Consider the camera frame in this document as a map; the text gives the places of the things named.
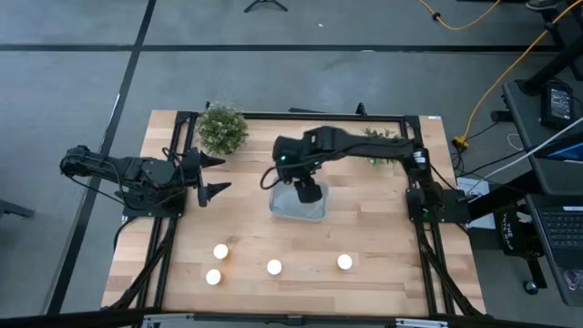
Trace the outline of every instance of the floor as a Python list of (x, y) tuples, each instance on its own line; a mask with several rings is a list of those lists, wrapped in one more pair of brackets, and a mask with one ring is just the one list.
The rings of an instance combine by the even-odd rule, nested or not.
[[(288, 13), (267, 4), (243, 14), (251, 0), (158, 0), (144, 44), (186, 45), (193, 47), (182, 50), (201, 51), (152, 47), (134, 52), (133, 58), (129, 51), (103, 50), (136, 42), (148, 0), (0, 2), (0, 139), (4, 141), (0, 199), (36, 210), (32, 220), (13, 216), (0, 220), (0, 262), (4, 263), (0, 317), (45, 310), (83, 195), (80, 187), (60, 176), (57, 163), (78, 144), (98, 150), (120, 90), (123, 107), (118, 104), (118, 109), (123, 111), (112, 156), (137, 156), (150, 110), (200, 110), (207, 100), (230, 102), (242, 110), (295, 107), (346, 113), (363, 102), (369, 113), (442, 116), (452, 138), (464, 130), (476, 101), (519, 54), (432, 46), (527, 46), (543, 29), (540, 16), (521, 4), (502, 4), (479, 25), (453, 32), (437, 25), (413, 0), (281, 1), (290, 8)], [(450, 25), (460, 26), (491, 4), (432, 0), (430, 5)], [(22, 51), (2, 47), (9, 44), (25, 46)], [(81, 47), (77, 51), (34, 47), (71, 44)], [(551, 44), (549, 39), (543, 42)], [(277, 51), (284, 45), (296, 47)], [(354, 52), (347, 47), (379, 45), (429, 47), (416, 52), (399, 52), (398, 47)], [(135, 71), (127, 71), (137, 55)], [(550, 58), (548, 53), (529, 55), (506, 80), (528, 77)], [(563, 75), (570, 77), (569, 72)], [(497, 88), (486, 99), (476, 115), (474, 132), (491, 124), (489, 111), (504, 107), (500, 94)], [(465, 166), (474, 168), (514, 151), (506, 142), (509, 133), (516, 133), (514, 127), (500, 124), (475, 138)], [(495, 180), (508, 180), (527, 169), (528, 164), (522, 163)], [(113, 192), (114, 187), (103, 183), (101, 189)], [(120, 211), (116, 203), (97, 198), (64, 312), (91, 311), (100, 305)], [(538, 296), (526, 295), (521, 286), (528, 275), (526, 263), (478, 240), (488, 238), (473, 236), (489, 314), (583, 327), (583, 310), (564, 305), (552, 279), (547, 280), (549, 289)], [(540, 263), (550, 277), (546, 261)], [(189, 324), (193, 325), (230, 324)]]

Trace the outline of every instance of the green plant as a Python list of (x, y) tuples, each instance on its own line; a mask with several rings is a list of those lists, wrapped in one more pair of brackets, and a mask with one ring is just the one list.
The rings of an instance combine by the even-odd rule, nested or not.
[(231, 105), (210, 104), (198, 118), (202, 146), (213, 155), (230, 154), (249, 136), (243, 115)]
[[(395, 132), (389, 130), (389, 129), (385, 129), (384, 132), (379, 132), (371, 127), (367, 127), (363, 129), (364, 135), (366, 135), (366, 137), (370, 137), (370, 138), (394, 138), (394, 139), (400, 139), (402, 138), (401, 136), (395, 134)], [(396, 160), (395, 159), (372, 159), (372, 158), (367, 158), (366, 160), (368, 160), (369, 163), (373, 164), (374, 167), (382, 165), (382, 164), (389, 164), (389, 163), (395, 163)]]

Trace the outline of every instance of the wooden tabletop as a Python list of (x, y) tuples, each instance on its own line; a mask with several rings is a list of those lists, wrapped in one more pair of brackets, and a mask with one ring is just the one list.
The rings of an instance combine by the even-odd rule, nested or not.
[[(175, 117), (176, 111), (152, 111), (140, 156), (164, 159), (161, 148), (170, 143)], [(454, 184), (441, 119), (420, 117), (420, 120), (432, 163)], [(315, 176), (330, 186), (329, 215), (320, 223), (272, 217), (268, 209), (270, 192), (259, 187), (261, 174), (273, 165), (271, 150), (279, 135), (300, 138), (304, 130), (322, 125), (344, 128), (353, 134), (362, 134), (366, 127), (399, 133), (398, 125), (271, 119), (253, 119), (247, 123), (250, 132), (247, 143), (234, 154), (222, 156), (227, 163), (203, 170), (205, 182), (229, 181), (232, 186), (204, 209), (198, 206), (196, 191), (189, 192), (171, 255), (163, 309), (427, 315), (417, 240), (414, 226), (407, 218), (404, 197), (407, 177), (399, 164), (373, 167), (361, 158), (325, 163)], [(152, 221), (137, 219), (120, 234), (104, 305), (116, 301), (143, 267)], [(453, 224), (441, 224), (440, 228), (450, 275), (471, 303), (483, 312), (482, 293), (467, 236)], [(227, 244), (230, 249), (223, 261), (216, 260), (212, 254), (219, 243)], [(336, 259), (343, 253), (350, 254), (354, 262), (347, 272), (336, 266)], [(280, 260), (283, 267), (275, 277), (266, 270), (271, 259)], [(219, 285), (206, 283), (205, 276), (210, 269), (222, 273)], [(158, 272), (152, 277), (147, 305), (153, 303)], [(435, 273), (434, 285), (438, 309), (443, 312)]]

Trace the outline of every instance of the tripod leg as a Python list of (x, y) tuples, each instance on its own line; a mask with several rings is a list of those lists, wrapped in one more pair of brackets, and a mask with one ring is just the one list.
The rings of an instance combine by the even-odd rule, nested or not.
[(278, 6), (283, 11), (288, 11), (288, 8), (285, 5), (280, 4), (277, 0), (271, 0), (276, 6)]
[(252, 4), (250, 4), (247, 8), (245, 8), (245, 10), (243, 10), (243, 13), (247, 14), (249, 13), (249, 11), (258, 3), (263, 2), (263, 0), (255, 0), (253, 1)]

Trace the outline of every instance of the lit candle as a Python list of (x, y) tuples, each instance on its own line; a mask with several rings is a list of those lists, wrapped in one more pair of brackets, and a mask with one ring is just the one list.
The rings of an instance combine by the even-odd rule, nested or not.
[(215, 246), (215, 249), (212, 251), (212, 253), (217, 259), (222, 260), (227, 257), (227, 254), (229, 254), (229, 249), (227, 248), (227, 245), (219, 244)]
[(207, 272), (207, 283), (209, 285), (216, 285), (220, 282), (220, 272), (217, 269), (212, 269)]
[(267, 272), (271, 275), (278, 275), (281, 272), (281, 262), (277, 260), (271, 260), (267, 263)]
[(342, 254), (338, 257), (338, 267), (342, 270), (348, 270), (353, 267), (353, 258), (348, 254)]

